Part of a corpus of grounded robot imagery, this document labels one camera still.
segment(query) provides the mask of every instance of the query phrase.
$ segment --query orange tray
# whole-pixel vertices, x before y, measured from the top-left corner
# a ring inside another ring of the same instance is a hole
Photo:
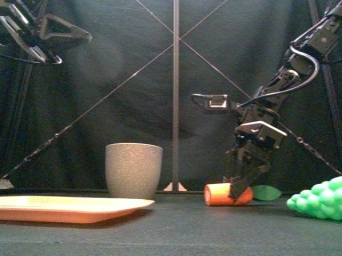
[[[154,200],[126,198],[4,196],[0,220],[95,223],[131,214]]]

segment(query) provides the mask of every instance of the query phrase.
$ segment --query metal pole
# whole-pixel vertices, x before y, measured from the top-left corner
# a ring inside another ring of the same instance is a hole
[[[174,0],[173,191],[179,191],[179,0]]]

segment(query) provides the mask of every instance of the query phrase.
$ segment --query cable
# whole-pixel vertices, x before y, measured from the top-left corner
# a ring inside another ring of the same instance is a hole
[[[43,63],[43,62],[38,62],[38,61],[32,61],[32,60],[26,60],[22,58],[16,58],[4,54],[0,54],[0,58],[7,59],[7,60],[12,60],[12,61],[19,61],[31,65],[59,65],[63,63],[63,60],[59,56],[55,56],[56,58],[56,62],[55,63]]]
[[[286,94],[286,93],[292,93],[292,92],[294,92],[294,91],[298,91],[298,90],[304,89],[304,88],[309,85],[309,83],[314,80],[314,78],[317,77],[318,72],[320,72],[320,62],[318,62],[318,60],[317,60],[312,55],[309,55],[309,54],[306,54],[306,53],[298,51],[298,50],[294,48],[293,44],[292,44],[292,46],[290,46],[290,49],[292,49],[292,51],[293,51],[296,54],[298,54],[300,56],[305,57],[306,59],[309,59],[309,60],[313,62],[313,64],[314,64],[314,72],[313,72],[312,76],[306,79],[306,81],[304,81],[304,82],[302,82],[298,86],[296,86],[294,88],[290,88],[290,89],[284,90],[284,91],[281,91],[281,92],[274,92],[274,93],[269,93],[269,94],[261,95],[260,97],[253,98],[251,100],[249,100],[247,102],[245,102],[243,104],[241,104],[239,107],[246,107],[247,105],[250,105],[251,103],[254,103],[255,101],[258,101],[258,100],[261,100],[261,99],[270,98],[270,97],[274,97],[274,96],[278,96],[278,95],[282,95],[282,94]]]

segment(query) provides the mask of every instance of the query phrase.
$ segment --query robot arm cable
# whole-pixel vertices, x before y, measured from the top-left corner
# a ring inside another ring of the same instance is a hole
[[[298,54],[300,56],[305,57],[306,59],[309,59],[313,62],[314,71],[313,71],[312,76],[294,88],[290,88],[290,89],[280,91],[280,92],[269,93],[269,94],[265,94],[265,95],[262,95],[257,98],[253,98],[247,102],[242,103],[239,105],[239,107],[246,107],[247,105],[250,105],[251,103],[254,103],[255,101],[258,101],[261,99],[274,97],[274,96],[280,96],[281,94],[292,93],[294,91],[298,91],[298,90],[304,89],[309,85],[309,83],[314,80],[314,78],[317,77],[318,72],[320,72],[320,62],[318,62],[318,60],[312,55],[309,55],[305,52],[301,52],[300,50],[297,50],[293,44],[290,46],[290,49],[292,49],[293,53]]]

